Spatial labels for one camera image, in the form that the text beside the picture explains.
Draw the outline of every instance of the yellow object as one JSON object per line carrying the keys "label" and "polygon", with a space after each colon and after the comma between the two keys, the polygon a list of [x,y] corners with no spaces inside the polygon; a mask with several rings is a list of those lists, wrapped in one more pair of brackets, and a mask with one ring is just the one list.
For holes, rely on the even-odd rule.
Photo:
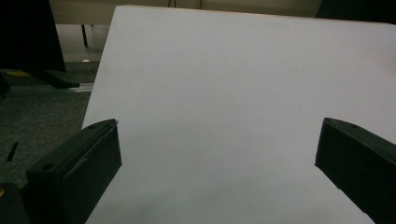
{"label": "yellow object", "polygon": [[30,75],[28,73],[22,72],[22,71],[17,71],[17,72],[7,72],[8,74],[14,76],[14,77],[29,77]]}

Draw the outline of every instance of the gray carpet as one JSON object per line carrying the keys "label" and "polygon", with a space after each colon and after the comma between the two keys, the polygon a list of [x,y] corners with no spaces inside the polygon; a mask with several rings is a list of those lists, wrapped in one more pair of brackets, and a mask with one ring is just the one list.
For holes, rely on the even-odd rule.
{"label": "gray carpet", "polygon": [[[66,64],[73,82],[93,82],[98,63]],[[45,83],[34,77],[6,77],[11,86]],[[90,93],[8,96],[0,100],[0,182],[26,184],[25,170],[82,126]],[[17,144],[12,161],[7,161]]]}

